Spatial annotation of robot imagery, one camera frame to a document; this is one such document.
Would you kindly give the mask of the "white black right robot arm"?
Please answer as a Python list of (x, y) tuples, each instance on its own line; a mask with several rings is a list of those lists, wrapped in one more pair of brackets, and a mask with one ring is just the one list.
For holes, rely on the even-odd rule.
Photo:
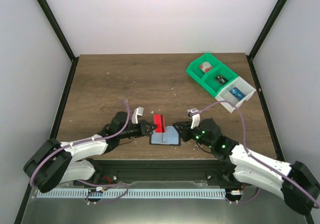
[(194, 127), (190, 121), (176, 122), (173, 127), (183, 141), (195, 140), (207, 146), (219, 161), (232, 169), (226, 179), (254, 185), (280, 197), (293, 211), (308, 215), (319, 208), (319, 182), (302, 162), (293, 164), (256, 153), (222, 134), (213, 119), (205, 119)]

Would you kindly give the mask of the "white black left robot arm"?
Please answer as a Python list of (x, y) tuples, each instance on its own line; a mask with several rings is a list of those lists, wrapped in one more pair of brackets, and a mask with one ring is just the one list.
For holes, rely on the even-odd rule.
[(23, 170), (30, 178), (30, 185), (42, 193), (69, 181), (96, 185), (102, 177), (102, 168), (91, 156), (113, 151), (122, 139), (150, 136), (156, 127), (146, 120), (131, 120), (126, 112), (120, 111), (91, 137), (71, 142), (59, 142), (55, 138), (47, 140)]

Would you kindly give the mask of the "solid red credit card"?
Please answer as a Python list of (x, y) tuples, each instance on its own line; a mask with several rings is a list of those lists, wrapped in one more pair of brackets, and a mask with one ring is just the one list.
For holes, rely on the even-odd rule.
[(156, 114), (153, 116), (154, 124), (156, 125), (155, 132), (156, 133), (165, 133), (166, 126), (165, 126), (165, 117), (160, 114)]

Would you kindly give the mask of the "black leather card holder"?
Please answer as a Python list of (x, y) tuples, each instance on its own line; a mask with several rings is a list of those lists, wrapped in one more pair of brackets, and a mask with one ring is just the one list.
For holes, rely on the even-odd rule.
[(179, 133), (173, 126), (166, 126), (164, 133), (157, 133), (155, 130), (149, 139), (150, 145), (181, 146)]

